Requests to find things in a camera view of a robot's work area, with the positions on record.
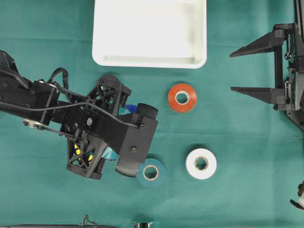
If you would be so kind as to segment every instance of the screw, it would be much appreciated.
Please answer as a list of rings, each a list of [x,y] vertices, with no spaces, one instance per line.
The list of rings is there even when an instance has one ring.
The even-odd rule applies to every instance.
[[[91,126],[92,123],[93,123],[92,118],[88,118],[88,120],[86,121],[86,124],[87,124],[88,126]]]

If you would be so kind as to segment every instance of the tape roll core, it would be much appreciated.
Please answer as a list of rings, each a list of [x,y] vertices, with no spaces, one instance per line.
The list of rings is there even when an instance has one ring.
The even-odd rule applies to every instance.
[[[145,172],[146,172],[147,168],[154,168],[156,170],[155,177],[149,178],[149,177],[146,176]],[[158,168],[156,166],[154,166],[154,165],[148,165],[148,166],[146,166],[143,169],[142,173],[143,173],[143,176],[144,176],[145,179],[147,179],[148,181],[154,181],[154,180],[156,180],[158,178],[159,171],[158,171]]]
[[[202,170],[197,167],[197,159],[199,158],[204,159],[206,162],[206,166]],[[208,179],[217,169],[217,160],[211,151],[199,148],[188,154],[186,168],[192,177],[199,180]]]
[[[187,101],[180,103],[177,100],[179,94],[185,94]],[[169,106],[178,113],[185,113],[195,107],[197,103],[197,94],[195,90],[188,84],[177,84],[173,86],[168,93]]]
[[[147,168],[153,167],[156,170],[156,175],[153,178],[149,178],[145,175],[145,171]],[[141,183],[141,185],[147,188],[153,188],[160,185],[165,178],[166,170],[164,165],[156,159],[146,159],[144,164],[141,164],[138,168],[137,172],[137,180]]]

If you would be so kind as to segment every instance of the wire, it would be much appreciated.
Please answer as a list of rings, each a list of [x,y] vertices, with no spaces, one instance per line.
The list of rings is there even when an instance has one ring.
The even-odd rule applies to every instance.
[[[57,68],[47,82],[51,83],[53,79],[60,73],[62,73],[63,87],[68,89],[68,72],[62,67]]]
[[[13,76],[24,88],[29,89],[26,80],[16,70],[0,66],[0,72]]]
[[[115,121],[117,121],[121,124],[139,128],[139,126],[137,126],[136,124],[126,123],[126,122],[120,120],[119,118],[117,118],[116,116],[112,115],[108,111],[98,107],[95,104],[89,103],[89,102],[78,102],[78,103],[74,103],[74,104],[59,105],[59,106],[56,106],[56,107],[47,107],[47,108],[27,108],[27,107],[22,107],[20,105],[7,103],[7,102],[4,102],[4,101],[0,101],[0,105],[5,105],[5,106],[8,106],[8,107],[21,109],[21,110],[25,110],[25,111],[30,111],[30,112],[41,112],[41,111],[55,110],[55,109],[60,109],[60,108],[70,108],[70,107],[75,107],[75,106],[80,106],[80,105],[88,105],[88,106],[91,106],[94,109],[97,109],[98,111],[102,112],[103,114],[106,114],[107,116],[111,117],[112,119],[114,119]]]
[[[88,223],[91,223],[91,224],[93,225],[92,228],[97,228],[98,224],[95,223],[95,222],[90,221],[90,220],[89,220],[89,215],[87,215],[87,214],[85,215],[84,220],[82,221],[81,225],[82,225],[82,226],[85,226],[85,225],[86,225],[86,221],[87,221]]]

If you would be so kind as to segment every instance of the orange tape roll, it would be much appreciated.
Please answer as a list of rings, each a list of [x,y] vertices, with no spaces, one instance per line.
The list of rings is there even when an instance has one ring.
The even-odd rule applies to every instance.
[[[180,103],[177,100],[179,94],[185,94],[187,100]],[[168,93],[169,106],[178,113],[186,113],[195,107],[198,100],[195,90],[188,84],[177,84]]]

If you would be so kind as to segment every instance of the green tablecloth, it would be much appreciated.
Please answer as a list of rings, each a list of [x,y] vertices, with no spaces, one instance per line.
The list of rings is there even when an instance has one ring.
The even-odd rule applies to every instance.
[[[0,224],[77,224],[85,213],[100,224],[131,228],[133,219],[154,227],[303,227],[304,212],[290,205],[304,177],[303,134],[283,112],[229,90],[274,86],[273,54],[229,58],[272,30],[294,22],[292,0],[209,0],[208,60],[196,70],[103,67],[91,56],[93,0],[1,0],[0,49],[20,73],[47,79],[69,71],[70,88],[86,94],[104,72],[115,71],[132,89],[129,104],[159,109],[150,157],[167,176],[155,189],[114,171],[101,180],[66,171],[66,141],[22,126],[0,113]],[[174,113],[167,92],[192,85],[198,104]],[[195,148],[211,150],[215,175],[199,181],[185,169]]]

